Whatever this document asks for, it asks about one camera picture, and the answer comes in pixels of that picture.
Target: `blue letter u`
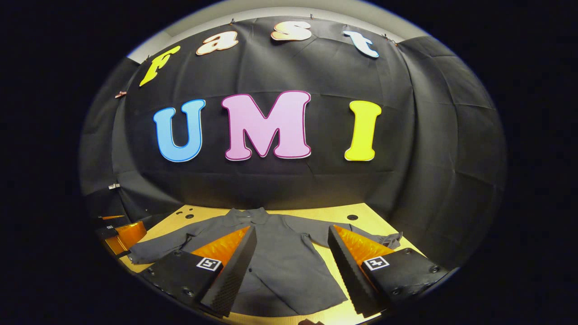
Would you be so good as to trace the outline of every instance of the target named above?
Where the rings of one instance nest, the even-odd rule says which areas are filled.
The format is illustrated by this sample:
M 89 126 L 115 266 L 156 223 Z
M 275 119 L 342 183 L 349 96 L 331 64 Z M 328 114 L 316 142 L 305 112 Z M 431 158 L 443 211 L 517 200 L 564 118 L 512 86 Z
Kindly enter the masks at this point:
M 205 107 L 205 100 L 196 99 L 181 106 L 187 115 L 188 142 L 184 147 L 178 147 L 173 141 L 172 118 L 176 111 L 169 107 L 159 110 L 153 116 L 157 124 L 158 148 L 163 157 L 176 163 L 193 159 L 199 151 L 203 138 L 201 134 L 201 109 Z

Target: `letter m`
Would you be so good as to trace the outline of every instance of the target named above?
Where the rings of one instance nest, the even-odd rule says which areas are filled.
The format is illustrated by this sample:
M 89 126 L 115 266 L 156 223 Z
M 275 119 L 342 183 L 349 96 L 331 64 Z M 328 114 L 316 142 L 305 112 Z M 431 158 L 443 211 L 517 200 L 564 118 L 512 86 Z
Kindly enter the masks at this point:
M 260 157 L 267 156 L 275 134 L 279 145 L 273 153 L 279 158 L 305 158 L 311 148 L 305 142 L 305 105 L 311 95 L 304 91 L 281 93 L 268 117 L 250 95 L 239 94 L 225 98 L 221 105 L 229 111 L 231 147 L 225 153 L 229 160 L 246 160 L 251 150 L 245 145 L 245 133 Z

